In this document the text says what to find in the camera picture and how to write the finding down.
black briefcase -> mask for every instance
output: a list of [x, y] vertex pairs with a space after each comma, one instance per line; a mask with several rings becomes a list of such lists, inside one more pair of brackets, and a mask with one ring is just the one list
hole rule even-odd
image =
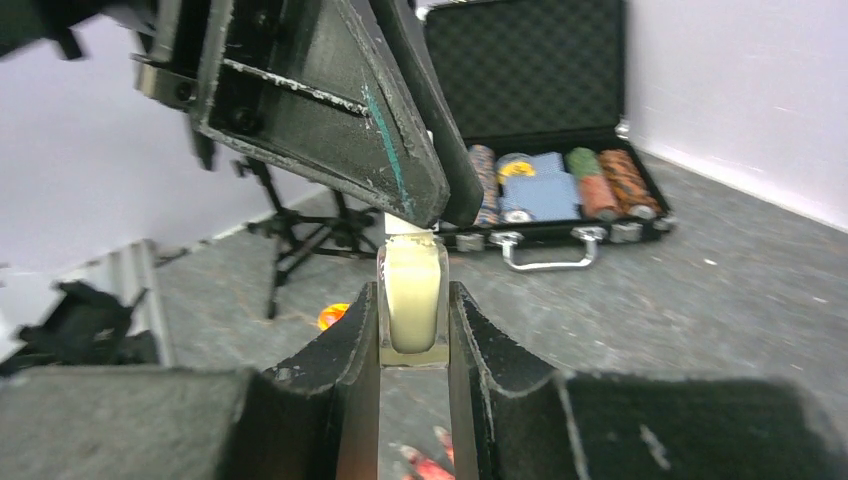
[[[675, 217], [659, 186], [628, 141], [625, 108], [623, 0], [477, 0], [417, 10], [442, 90], [467, 146], [496, 157], [577, 147], [626, 152], [655, 212], [623, 211], [607, 221], [577, 218], [456, 228], [439, 235], [461, 252], [502, 249], [514, 270], [579, 269], [591, 265], [602, 243], [661, 239]], [[568, 172], [567, 162], [563, 170]], [[585, 244], [578, 262], [517, 264], [515, 249]]]

orange object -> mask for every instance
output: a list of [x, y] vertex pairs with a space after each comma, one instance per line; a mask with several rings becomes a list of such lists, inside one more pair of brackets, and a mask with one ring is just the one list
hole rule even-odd
[[350, 304], [347, 303], [336, 303], [322, 310], [321, 314], [318, 315], [318, 328], [320, 328], [323, 332], [324, 330], [332, 327], [334, 323], [344, 317], [347, 307], [349, 306]]

yellow poker chip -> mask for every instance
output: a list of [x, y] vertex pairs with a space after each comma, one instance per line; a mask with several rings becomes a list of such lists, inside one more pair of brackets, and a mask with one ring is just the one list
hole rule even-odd
[[533, 165], [527, 162], [511, 162], [498, 170], [498, 182], [501, 185], [506, 181], [506, 177], [534, 177], [536, 169]]
[[323, 332], [324, 330], [332, 327], [334, 323], [344, 317], [348, 307], [350, 307], [350, 304], [348, 303], [336, 303], [330, 305], [324, 310], [321, 310], [321, 314], [318, 315], [318, 328], [320, 328]]

metal handle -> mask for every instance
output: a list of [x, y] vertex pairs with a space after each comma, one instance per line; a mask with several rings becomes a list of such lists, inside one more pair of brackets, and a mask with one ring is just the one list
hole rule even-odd
[[493, 233], [490, 240], [501, 246], [504, 263], [516, 272], [545, 272], [550, 270], [582, 270], [589, 268], [598, 259], [598, 242], [607, 231], [600, 227], [575, 228], [571, 234], [586, 244], [586, 255], [576, 262], [540, 262], [520, 265], [515, 262], [515, 247], [524, 239], [518, 232]]

white wall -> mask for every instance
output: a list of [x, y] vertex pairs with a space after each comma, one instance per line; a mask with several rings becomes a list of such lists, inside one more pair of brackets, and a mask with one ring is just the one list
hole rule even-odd
[[635, 142], [848, 230], [848, 2], [631, 4]]
[[[238, 179], [190, 153], [184, 118], [134, 88], [130, 33], [101, 18], [80, 29], [89, 58], [52, 45], [0, 63], [0, 263], [61, 272], [141, 238], [191, 244], [270, 211]], [[288, 201], [320, 187], [275, 170]]]

